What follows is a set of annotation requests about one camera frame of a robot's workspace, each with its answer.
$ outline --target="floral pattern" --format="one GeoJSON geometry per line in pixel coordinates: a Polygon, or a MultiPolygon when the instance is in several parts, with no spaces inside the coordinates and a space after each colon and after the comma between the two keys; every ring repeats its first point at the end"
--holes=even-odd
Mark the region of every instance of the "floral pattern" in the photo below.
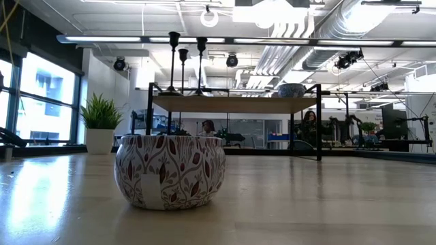
{"type": "Polygon", "coordinates": [[[148,209],[161,201],[163,210],[208,203],[222,185],[225,155],[222,139],[188,136],[125,136],[116,153],[115,179],[129,203],[148,209]],[[144,196],[141,178],[159,179],[161,200],[144,196]]]}

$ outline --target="wooden shelf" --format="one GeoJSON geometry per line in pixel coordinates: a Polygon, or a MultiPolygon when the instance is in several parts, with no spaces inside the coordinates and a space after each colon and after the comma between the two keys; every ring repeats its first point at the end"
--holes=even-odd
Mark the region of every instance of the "wooden shelf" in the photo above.
{"type": "Polygon", "coordinates": [[[169,112],[291,114],[315,105],[316,99],[154,96],[153,103],[169,112]]]}

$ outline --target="green plant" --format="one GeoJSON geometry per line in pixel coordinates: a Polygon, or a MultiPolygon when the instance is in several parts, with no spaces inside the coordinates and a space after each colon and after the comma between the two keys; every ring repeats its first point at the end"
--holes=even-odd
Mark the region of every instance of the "green plant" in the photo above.
{"type": "Polygon", "coordinates": [[[115,129],[122,121],[122,113],[115,108],[114,100],[102,99],[102,95],[97,97],[93,93],[91,100],[87,100],[87,108],[82,109],[82,120],[88,129],[115,129]]]}
{"type": "Polygon", "coordinates": [[[377,125],[374,122],[363,122],[360,125],[360,128],[362,129],[362,131],[369,134],[370,132],[375,130],[376,126],[377,125]]]}

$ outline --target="potted plant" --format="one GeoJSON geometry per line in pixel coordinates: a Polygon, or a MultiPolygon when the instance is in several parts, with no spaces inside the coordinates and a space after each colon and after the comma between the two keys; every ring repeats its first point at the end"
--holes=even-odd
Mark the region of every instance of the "potted plant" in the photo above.
{"type": "Polygon", "coordinates": [[[109,154],[114,142],[114,130],[121,122],[122,114],[115,108],[114,100],[102,99],[93,93],[81,106],[82,120],[87,128],[86,144],[89,154],[109,154]]]}
{"type": "Polygon", "coordinates": [[[360,128],[362,129],[362,131],[367,133],[367,135],[369,135],[371,132],[375,130],[376,126],[377,125],[374,122],[363,122],[360,128]]]}

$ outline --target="white pot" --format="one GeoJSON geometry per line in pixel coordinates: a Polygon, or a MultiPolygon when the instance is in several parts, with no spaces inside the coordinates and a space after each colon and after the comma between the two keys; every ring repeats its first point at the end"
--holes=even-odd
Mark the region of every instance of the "white pot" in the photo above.
{"type": "Polygon", "coordinates": [[[87,129],[87,150],[89,154],[109,154],[113,143],[113,129],[87,129]]]}

